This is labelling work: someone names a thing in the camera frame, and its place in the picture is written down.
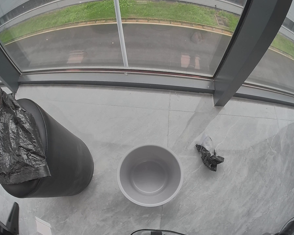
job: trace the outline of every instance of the trash can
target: trash can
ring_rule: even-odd
[[[80,193],[88,186],[94,171],[94,162],[86,144],[32,100],[17,101],[35,119],[51,176],[18,184],[1,184],[2,187],[18,198]]]

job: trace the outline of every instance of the cylindrical ottoman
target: cylindrical ottoman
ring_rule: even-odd
[[[29,99],[18,103],[35,119],[51,177],[2,187],[18,198],[60,197],[80,193],[89,184],[94,162],[86,144]]]

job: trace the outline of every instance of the gray marble floor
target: gray marble floor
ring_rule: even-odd
[[[0,186],[0,219],[18,202],[20,234],[37,234],[35,217],[52,235],[219,235],[276,233],[294,216],[294,108],[236,98],[215,108],[209,94],[99,86],[24,85],[16,98],[34,100],[81,138],[95,165],[76,196],[17,199]],[[194,147],[203,132],[225,158],[217,172]],[[133,204],[118,187],[119,160],[143,143],[168,146],[183,164],[182,188],[163,206]]]

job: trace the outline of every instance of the asphalt road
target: asphalt road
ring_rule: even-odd
[[[213,75],[230,37],[170,25],[123,24],[130,67]],[[65,66],[123,66],[116,24],[39,34],[6,45],[22,70]],[[249,82],[294,92],[294,61],[268,50]]]

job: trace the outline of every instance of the grass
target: grass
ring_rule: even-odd
[[[166,1],[138,3],[136,0],[119,0],[119,3],[123,18],[157,18],[218,26],[214,16],[218,14],[227,18],[229,27],[225,28],[230,31],[235,30],[239,21],[239,17],[234,14],[188,3]],[[2,31],[0,39],[7,43],[29,33],[66,23],[108,18],[115,18],[113,0],[87,2],[30,18]],[[278,34],[272,46],[294,57],[294,43],[286,37]]]

